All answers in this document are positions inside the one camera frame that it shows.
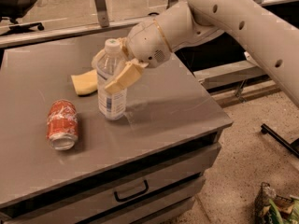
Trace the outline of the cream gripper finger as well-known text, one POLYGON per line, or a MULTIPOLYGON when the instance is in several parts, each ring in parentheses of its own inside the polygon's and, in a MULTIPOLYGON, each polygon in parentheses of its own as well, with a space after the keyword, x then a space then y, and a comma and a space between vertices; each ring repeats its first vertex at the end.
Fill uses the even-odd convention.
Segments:
MULTIPOLYGON (((122 56, 125 58, 125 60, 128 60, 128 50, 125 46, 125 42, 127 40, 126 37, 119 37, 117 38, 116 40, 119 41, 120 43, 120 46, 121 46, 121 54, 122 56)), ((93 60, 92 60, 92 68, 96 68, 96 65, 97 63, 100 61, 101 58, 104 57, 105 55, 105 49, 101 49, 94 57, 93 57, 93 60)))
POLYGON ((132 86, 142 77, 144 69, 148 65, 138 59, 125 62, 122 70, 105 85, 105 91, 114 94, 132 86))

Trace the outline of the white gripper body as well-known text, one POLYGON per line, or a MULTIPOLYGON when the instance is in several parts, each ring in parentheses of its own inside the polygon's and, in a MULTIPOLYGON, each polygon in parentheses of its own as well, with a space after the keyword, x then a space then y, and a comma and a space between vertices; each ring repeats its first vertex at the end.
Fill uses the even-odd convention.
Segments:
POLYGON ((156 68, 169 60, 169 48, 162 29, 156 20, 145 20, 134 26, 126 37, 125 47, 130 59, 136 58, 156 68))

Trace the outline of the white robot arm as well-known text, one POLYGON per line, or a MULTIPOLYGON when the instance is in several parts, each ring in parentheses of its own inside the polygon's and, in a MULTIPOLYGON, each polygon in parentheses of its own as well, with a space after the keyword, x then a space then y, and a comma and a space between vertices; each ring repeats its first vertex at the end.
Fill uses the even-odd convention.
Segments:
POLYGON ((299 30, 253 0, 186 0, 143 20, 121 40, 128 61, 105 91, 113 94, 132 86, 144 68, 167 62, 178 49, 205 43, 219 30, 299 105, 299 30))

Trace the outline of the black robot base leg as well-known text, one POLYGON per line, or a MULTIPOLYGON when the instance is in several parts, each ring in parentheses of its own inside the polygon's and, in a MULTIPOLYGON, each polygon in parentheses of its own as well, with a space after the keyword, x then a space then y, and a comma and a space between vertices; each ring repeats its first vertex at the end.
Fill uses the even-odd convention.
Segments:
POLYGON ((295 157, 299 158, 299 138, 289 143, 266 124, 263 124, 261 126, 261 132, 263 134, 268 133, 269 135, 271 135, 276 141, 278 141, 281 145, 287 148, 295 157))

